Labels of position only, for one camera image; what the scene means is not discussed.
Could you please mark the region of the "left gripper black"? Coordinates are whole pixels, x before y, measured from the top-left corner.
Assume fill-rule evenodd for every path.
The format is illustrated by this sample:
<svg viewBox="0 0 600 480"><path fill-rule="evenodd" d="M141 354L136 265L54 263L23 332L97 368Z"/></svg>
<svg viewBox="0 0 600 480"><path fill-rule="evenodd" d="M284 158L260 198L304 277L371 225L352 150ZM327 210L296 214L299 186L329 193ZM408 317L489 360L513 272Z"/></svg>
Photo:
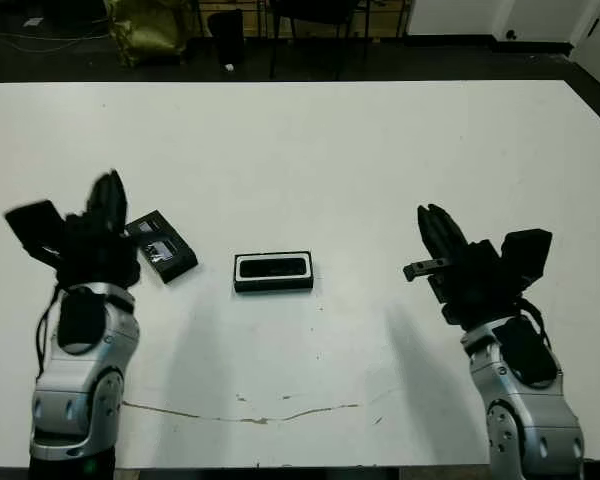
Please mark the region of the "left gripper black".
<svg viewBox="0 0 600 480"><path fill-rule="evenodd" d="M128 289L140 279L137 245L126 235L127 197L116 170L93 184L83 215L66 217L56 279L62 287L102 282Z"/></svg>

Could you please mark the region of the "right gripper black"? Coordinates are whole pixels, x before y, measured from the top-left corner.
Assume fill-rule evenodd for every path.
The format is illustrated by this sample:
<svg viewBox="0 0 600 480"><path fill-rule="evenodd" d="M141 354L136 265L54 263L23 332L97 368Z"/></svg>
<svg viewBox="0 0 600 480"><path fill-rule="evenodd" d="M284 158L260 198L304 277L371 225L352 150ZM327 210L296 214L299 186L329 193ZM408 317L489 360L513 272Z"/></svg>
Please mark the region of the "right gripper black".
<svg viewBox="0 0 600 480"><path fill-rule="evenodd" d="M417 221L430 260L403 267L407 281L427 279L450 325L473 329L513 315L519 295L515 276L488 240L468 244L462 230L440 206L419 206Z"/></svg>

